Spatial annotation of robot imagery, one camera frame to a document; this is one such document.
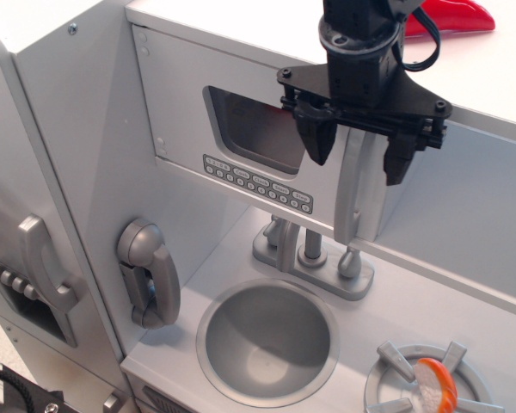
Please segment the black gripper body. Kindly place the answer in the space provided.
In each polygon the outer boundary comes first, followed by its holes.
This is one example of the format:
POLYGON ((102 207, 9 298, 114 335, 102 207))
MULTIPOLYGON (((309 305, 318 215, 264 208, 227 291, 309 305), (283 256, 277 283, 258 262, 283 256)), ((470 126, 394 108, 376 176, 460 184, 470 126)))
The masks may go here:
POLYGON ((329 110, 337 126, 389 137, 419 135, 421 146, 440 148, 452 105, 413 81, 396 61, 397 47, 377 57, 330 53, 324 65, 300 65, 278 71, 285 94, 283 108, 305 113, 329 110))

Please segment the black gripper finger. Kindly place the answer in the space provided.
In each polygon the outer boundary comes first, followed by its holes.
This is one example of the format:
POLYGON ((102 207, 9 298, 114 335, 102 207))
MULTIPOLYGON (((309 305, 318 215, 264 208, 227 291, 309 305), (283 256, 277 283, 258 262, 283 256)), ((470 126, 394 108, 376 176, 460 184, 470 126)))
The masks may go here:
POLYGON ((423 150, 418 134, 395 133, 390 135, 383 164, 386 185, 396 186, 401 184, 415 153, 423 150))
POLYGON ((309 114, 295 109, 293 117, 308 155, 315 163, 324 165, 335 143, 335 114, 329 110, 309 114))

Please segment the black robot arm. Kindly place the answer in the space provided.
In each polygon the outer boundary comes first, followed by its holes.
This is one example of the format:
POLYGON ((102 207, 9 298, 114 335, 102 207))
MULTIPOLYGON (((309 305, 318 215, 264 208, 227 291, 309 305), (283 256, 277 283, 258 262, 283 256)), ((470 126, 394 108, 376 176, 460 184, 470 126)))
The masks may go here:
POLYGON ((326 163, 339 125, 388 139, 389 186, 403 181, 417 151, 442 146, 452 105, 409 77, 430 68, 439 52, 420 63, 404 62, 410 16, 440 42, 420 1, 326 1, 318 28, 326 64, 279 70, 282 106, 292 113, 314 162, 326 163))

